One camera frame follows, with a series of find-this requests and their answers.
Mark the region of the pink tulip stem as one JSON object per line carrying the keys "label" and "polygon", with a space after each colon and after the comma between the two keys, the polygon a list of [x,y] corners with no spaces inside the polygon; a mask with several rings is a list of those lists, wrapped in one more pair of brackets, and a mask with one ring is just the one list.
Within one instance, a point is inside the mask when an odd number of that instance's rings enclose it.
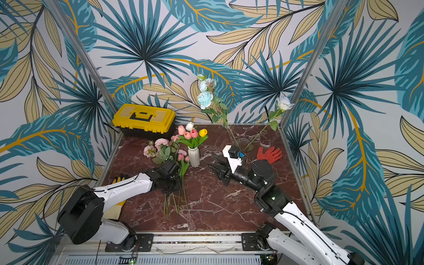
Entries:
{"label": "pink tulip stem", "polygon": [[180,163],[179,176],[180,176],[180,179],[181,179],[181,190],[183,191],[183,195],[185,197],[186,192],[185,192],[185,187],[184,187],[184,175],[186,174],[186,171],[187,171],[189,164],[186,161],[185,156],[183,156],[183,155],[178,154],[178,161]]}
{"label": "pink tulip stem", "polygon": [[189,157],[188,156],[184,156],[182,153],[178,154],[178,161],[180,162],[180,171],[179,171],[179,176],[181,179],[181,188],[183,191],[183,196],[184,196],[184,202],[186,204],[186,208],[188,208],[188,202],[187,202],[187,196],[186,196],[186,192],[185,192],[185,185],[184,185],[184,176],[190,166],[190,161],[189,161]]}

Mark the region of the pink peony spray stem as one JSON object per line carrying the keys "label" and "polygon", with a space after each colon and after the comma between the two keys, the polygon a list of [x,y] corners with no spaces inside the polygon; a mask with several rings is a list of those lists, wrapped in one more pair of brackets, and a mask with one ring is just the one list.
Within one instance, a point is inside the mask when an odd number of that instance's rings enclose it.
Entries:
{"label": "pink peony spray stem", "polygon": [[[167,160],[177,161],[179,144],[175,141],[168,140],[165,145],[165,139],[158,139],[155,142],[156,155],[152,159],[155,164],[162,166]],[[169,216],[171,211],[171,195],[170,193],[165,194],[163,213],[165,216]]]}

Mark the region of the pink carnation flower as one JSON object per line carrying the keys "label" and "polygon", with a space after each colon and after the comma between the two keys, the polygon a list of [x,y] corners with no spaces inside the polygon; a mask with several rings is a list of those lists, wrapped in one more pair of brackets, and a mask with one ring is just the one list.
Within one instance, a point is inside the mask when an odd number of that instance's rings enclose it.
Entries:
{"label": "pink carnation flower", "polygon": [[183,155],[183,156],[187,156],[187,152],[182,150],[182,149],[179,149],[178,154]]}

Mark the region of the magenta rose stem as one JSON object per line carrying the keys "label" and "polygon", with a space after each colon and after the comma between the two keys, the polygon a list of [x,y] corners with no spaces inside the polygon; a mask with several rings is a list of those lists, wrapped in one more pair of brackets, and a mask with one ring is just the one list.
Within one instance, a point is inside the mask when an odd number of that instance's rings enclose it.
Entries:
{"label": "magenta rose stem", "polygon": [[180,141],[180,136],[179,136],[179,135],[174,135],[174,136],[172,136],[172,137],[171,137],[171,141],[172,141],[172,142],[178,142],[178,141]]}

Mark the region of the light pink peony bunch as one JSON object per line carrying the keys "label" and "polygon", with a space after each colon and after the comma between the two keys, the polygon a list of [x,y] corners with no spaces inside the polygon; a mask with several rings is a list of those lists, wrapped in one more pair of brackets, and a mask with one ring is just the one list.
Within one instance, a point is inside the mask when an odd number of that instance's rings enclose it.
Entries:
{"label": "light pink peony bunch", "polygon": [[148,145],[144,148],[143,154],[147,158],[154,158],[157,154],[157,150],[156,150],[155,146]]}

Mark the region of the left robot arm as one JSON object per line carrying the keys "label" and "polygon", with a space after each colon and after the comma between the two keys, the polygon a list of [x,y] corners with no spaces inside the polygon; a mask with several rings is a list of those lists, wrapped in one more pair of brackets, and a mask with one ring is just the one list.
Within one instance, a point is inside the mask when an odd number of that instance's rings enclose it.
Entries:
{"label": "left robot arm", "polygon": [[103,214],[139,194],[179,191],[182,186],[179,171],[177,163],[167,160],[158,168],[144,170],[115,184],[78,187],[58,214],[57,222],[75,245],[99,240],[116,244],[126,252],[133,251],[139,241],[135,231],[125,223],[104,218]]}

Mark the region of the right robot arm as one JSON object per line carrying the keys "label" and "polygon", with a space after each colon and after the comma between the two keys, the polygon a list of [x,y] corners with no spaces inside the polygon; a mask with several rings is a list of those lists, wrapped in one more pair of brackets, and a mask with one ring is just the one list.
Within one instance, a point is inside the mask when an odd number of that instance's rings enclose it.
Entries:
{"label": "right robot arm", "polygon": [[276,226],[265,223],[255,233],[255,247],[274,250],[299,265],[363,265],[364,258],[348,252],[328,238],[305,216],[296,203],[275,183],[277,172],[266,160],[253,162],[251,168],[242,159],[213,156],[210,169],[225,185],[238,182],[255,191],[254,201],[261,212],[273,217],[295,236],[290,238]]}

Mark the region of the clear glass vase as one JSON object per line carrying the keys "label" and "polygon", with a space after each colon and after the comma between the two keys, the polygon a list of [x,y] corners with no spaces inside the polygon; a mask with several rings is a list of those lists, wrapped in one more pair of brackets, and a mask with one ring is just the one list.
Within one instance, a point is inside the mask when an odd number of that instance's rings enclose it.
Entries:
{"label": "clear glass vase", "polygon": [[248,138],[239,138],[236,140],[236,145],[244,155],[242,158],[243,163],[246,163],[248,160],[247,154],[254,148],[253,143]]}

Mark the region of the white ribbed vase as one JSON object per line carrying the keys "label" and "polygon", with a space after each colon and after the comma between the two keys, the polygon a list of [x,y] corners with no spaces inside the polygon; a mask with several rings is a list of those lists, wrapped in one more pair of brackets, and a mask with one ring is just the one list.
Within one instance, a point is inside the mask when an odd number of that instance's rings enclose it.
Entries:
{"label": "white ribbed vase", "polygon": [[200,152],[198,148],[189,148],[188,156],[192,167],[198,167],[200,165]]}

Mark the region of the tulip bouquet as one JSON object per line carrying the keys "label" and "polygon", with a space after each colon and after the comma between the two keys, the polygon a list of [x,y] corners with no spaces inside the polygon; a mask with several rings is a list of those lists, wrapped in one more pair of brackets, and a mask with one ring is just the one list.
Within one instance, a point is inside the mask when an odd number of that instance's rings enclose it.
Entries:
{"label": "tulip bouquet", "polygon": [[208,139],[208,131],[206,129],[198,131],[194,123],[189,122],[186,126],[178,126],[178,138],[179,142],[189,149],[196,149]]}

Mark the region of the yellow black toolbox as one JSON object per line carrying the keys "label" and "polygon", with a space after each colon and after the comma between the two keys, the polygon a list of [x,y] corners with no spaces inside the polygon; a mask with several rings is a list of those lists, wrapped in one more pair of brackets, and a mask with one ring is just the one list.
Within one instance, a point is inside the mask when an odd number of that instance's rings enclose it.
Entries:
{"label": "yellow black toolbox", "polygon": [[124,136],[155,141],[174,134],[175,117],[175,112],[167,108],[124,104],[115,113],[112,123]]}

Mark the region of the white rose stem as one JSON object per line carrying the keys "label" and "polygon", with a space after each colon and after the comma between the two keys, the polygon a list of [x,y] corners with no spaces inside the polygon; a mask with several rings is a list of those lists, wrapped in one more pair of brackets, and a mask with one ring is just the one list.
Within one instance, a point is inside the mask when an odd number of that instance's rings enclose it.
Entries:
{"label": "white rose stem", "polygon": [[290,101],[290,99],[284,95],[280,95],[276,101],[276,110],[268,111],[266,109],[267,121],[268,123],[265,127],[247,144],[245,147],[245,151],[252,148],[254,142],[261,136],[261,134],[266,130],[266,128],[270,127],[273,131],[277,131],[279,128],[278,118],[280,118],[286,111],[291,110],[295,106],[294,103]]}

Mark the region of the aluminium front rail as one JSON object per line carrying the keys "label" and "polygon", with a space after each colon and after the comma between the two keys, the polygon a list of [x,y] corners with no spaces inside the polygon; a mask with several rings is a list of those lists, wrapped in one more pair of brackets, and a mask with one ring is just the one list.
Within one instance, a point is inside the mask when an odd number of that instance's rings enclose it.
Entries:
{"label": "aluminium front rail", "polygon": [[[151,250],[138,252],[143,255],[265,255],[272,251],[244,251],[242,237],[244,231],[152,231]],[[74,245],[64,237],[53,254],[52,263],[58,263],[67,256],[123,256],[131,257],[131,252],[106,252],[106,242],[89,240]]]}

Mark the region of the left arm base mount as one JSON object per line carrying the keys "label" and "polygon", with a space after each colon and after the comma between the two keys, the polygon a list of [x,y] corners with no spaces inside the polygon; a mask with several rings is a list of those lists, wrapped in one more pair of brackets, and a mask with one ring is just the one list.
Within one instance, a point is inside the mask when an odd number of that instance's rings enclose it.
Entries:
{"label": "left arm base mount", "polygon": [[105,252],[150,252],[154,234],[130,234],[120,244],[108,242]]}

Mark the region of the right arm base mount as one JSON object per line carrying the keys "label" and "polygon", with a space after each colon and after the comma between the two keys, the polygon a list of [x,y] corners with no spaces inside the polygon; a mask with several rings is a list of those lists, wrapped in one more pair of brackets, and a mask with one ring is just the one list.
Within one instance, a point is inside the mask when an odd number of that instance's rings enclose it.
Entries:
{"label": "right arm base mount", "polygon": [[241,242],[243,251],[271,251],[267,240],[258,233],[242,233]]}

